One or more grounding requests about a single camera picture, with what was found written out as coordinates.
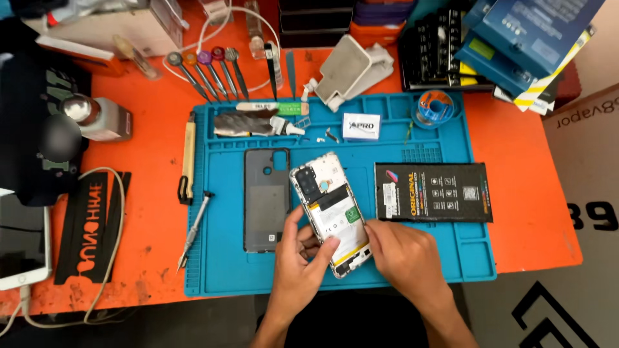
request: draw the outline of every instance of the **black phone screen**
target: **black phone screen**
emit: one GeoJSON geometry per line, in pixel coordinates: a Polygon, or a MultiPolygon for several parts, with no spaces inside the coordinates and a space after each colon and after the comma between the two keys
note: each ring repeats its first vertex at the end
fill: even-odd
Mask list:
{"type": "Polygon", "coordinates": [[[45,208],[0,197],[0,278],[45,267],[45,208]]]}

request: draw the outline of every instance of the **black lcd packaging box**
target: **black lcd packaging box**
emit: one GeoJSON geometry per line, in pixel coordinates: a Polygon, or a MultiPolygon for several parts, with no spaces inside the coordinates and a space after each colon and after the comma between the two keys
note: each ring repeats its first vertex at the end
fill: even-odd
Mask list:
{"type": "Polygon", "coordinates": [[[375,163],[376,217],[413,222],[492,222],[484,163],[375,163]]]}

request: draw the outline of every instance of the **phone frame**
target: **phone frame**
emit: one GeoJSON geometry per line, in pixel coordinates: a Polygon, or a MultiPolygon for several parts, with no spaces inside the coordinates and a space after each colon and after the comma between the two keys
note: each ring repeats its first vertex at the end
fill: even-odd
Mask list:
{"type": "MultiPolygon", "coordinates": [[[[307,206],[307,204],[304,202],[305,200],[305,196],[303,195],[303,192],[299,186],[299,183],[297,182],[297,178],[296,178],[296,174],[297,172],[299,172],[301,169],[304,169],[306,167],[311,167],[312,163],[321,160],[325,157],[328,157],[330,155],[334,155],[337,158],[337,162],[339,164],[338,169],[341,170],[342,175],[344,176],[345,179],[345,183],[344,185],[346,185],[346,187],[348,188],[348,192],[350,193],[350,197],[352,198],[352,201],[355,203],[355,207],[357,208],[357,211],[359,212],[360,218],[361,218],[361,222],[363,223],[363,226],[365,228],[365,218],[363,217],[363,214],[361,214],[361,209],[359,208],[359,203],[357,203],[357,199],[355,198],[355,194],[352,191],[352,188],[350,187],[350,182],[348,181],[348,177],[346,176],[346,173],[344,172],[344,168],[342,167],[341,162],[339,161],[339,158],[337,157],[337,154],[334,151],[330,151],[327,152],[326,154],[319,156],[313,160],[310,160],[309,162],[306,162],[303,165],[300,165],[298,167],[295,167],[293,169],[290,170],[290,174],[289,174],[289,178],[290,178],[290,182],[292,183],[292,186],[295,190],[295,192],[297,193],[297,196],[299,197],[300,203],[303,206],[303,211],[305,211],[305,215],[308,217],[309,220],[309,225],[311,226],[312,230],[314,231],[314,235],[316,236],[316,238],[318,238],[318,241],[320,241],[320,244],[322,245],[324,243],[324,240],[322,240],[322,237],[320,236],[320,233],[318,232],[318,229],[316,228],[316,222],[314,221],[314,219],[312,218],[311,214],[310,214],[310,210],[307,206]]],[[[368,261],[370,258],[372,258],[372,256],[374,255],[371,249],[371,246],[368,242],[367,245],[365,245],[363,248],[361,248],[359,250],[359,253],[364,253],[366,250],[369,250],[370,252],[368,254],[364,254],[364,256],[362,257],[362,260],[360,260],[361,262],[354,264],[354,267],[350,268],[346,273],[344,274],[339,274],[337,273],[337,271],[335,270],[337,267],[334,265],[333,263],[333,258],[331,258],[331,260],[329,261],[329,267],[331,267],[331,271],[333,272],[333,275],[338,278],[338,279],[342,279],[344,278],[346,275],[348,275],[348,273],[354,271],[356,268],[358,268],[359,266],[361,266],[363,263],[365,263],[366,261],[368,261]]],[[[354,258],[355,254],[351,255],[349,258],[347,258],[345,261],[343,261],[342,263],[345,263],[346,261],[348,261],[350,258],[354,258]]]]}
{"type": "Polygon", "coordinates": [[[44,281],[51,275],[51,208],[43,207],[43,238],[45,238],[45,266],[32,271],[0,278],[0,290],[44,281]]]}

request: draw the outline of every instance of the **green sticker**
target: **green sticker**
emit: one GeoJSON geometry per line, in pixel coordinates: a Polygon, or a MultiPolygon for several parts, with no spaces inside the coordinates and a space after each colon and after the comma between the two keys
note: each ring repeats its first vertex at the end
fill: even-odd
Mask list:
{"type": "Polygon", "coordinates": [[[486,58],[487,60],[491,60],[492,56],[495,55],[495,51],[492,49],[492,47],[486,45],[484,42],[482,42],[481,40],[478,40],[477,38],[474,38],[469,43],[469,47],[471,50],[474,50],[475,52],[479,53],[480,55],[482,55],[482,57],[486,58]]]}
{"type": "Polygon", "coordinates": [[[346,220],[348,220],[349,224],[361,219],[361,215],[359,214],[359,210],[357,207],[352,207],[346,211],[346,220]]]}

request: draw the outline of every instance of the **smartphone without back cover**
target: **smartphone without back cover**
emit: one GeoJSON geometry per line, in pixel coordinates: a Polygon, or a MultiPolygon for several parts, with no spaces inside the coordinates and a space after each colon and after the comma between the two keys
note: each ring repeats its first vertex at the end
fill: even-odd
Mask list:
{"type": "Polygon", "coordinates": [[[335,152],[294,168],[290,181],[318,240],[324,243],[331,236],[340,240],[331,259],[336,278],[343,278],[371,258],[365,220],[335,152]]]}
{"type": "Polygon", "coordinates": [[[243,249],[275,251],[290,207],[290,151],[286,148],[245,151],[243,249]]]}

